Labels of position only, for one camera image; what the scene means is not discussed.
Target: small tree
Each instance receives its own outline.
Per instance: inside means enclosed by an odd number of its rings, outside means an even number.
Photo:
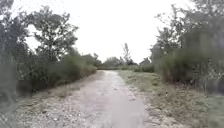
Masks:
[[[130,50],[128,48],[127,43],[124,44],[123,50],[124,50],[124,62],[125,62],[125,64],[126,65],[132,65],[133,60],[131,59],[131,53],[130,53]]]

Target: ground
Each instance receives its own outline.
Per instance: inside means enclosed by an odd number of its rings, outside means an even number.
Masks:
[[[130,87],[117,72],[98,71],[79,82],[19,101],[16,127],[187,128]]]
[[[176,121],[191,128],[224,127],[223,96],[164,83],[155,73],[119,71],[119,74],[127,85],[137,87],[148,97],[150,104]]]

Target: tall tree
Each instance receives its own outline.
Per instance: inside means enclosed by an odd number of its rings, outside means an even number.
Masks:
[[[30,15],[31,24],[38,31],[34,36],[41,43],[36,51],[45,58],[47,55],[50,62],[60,59],[77,40],[74,32],[78,28],[68,23],[69,17],[69,14],[54,14],[47,6]]]
[[[131,59],[131,53],[128,47],[128,44],[125,43],[124,47],[123,47],[123,51],[124,51],[124,61],[127,65],[131,65],[133,63],[132,59]]]

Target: roadside vegetation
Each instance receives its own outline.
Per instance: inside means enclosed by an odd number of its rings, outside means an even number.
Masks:
[[[193,128],[222,128],[224,94],[224,2],[192,0],[194,7],[172,6],[150,59],[130,71],[119,71],[168,116]]]
[[[67,13],[47,6],[31,13],[13,14],[13,0],[0,1],[0,99],[32,94],[93,74],[98,55],[81,55],[74,48],[78,27]],[[28,38],[39,42],[31,49]]]
[[[118,71],[131,87],[145,94],[150,104],[176,121],[191,128],[223,128],[223,96],[207,96],[184,88],[183,84],[169,84],[157,73]]]

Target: dry grass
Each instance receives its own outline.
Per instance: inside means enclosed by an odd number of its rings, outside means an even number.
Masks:
[[[154,73],[118,71],[129,85],[134,85],[149,96],[150,102],[167,116],[192,128],[223,128],[223,96],[206,96],[162,82]]]

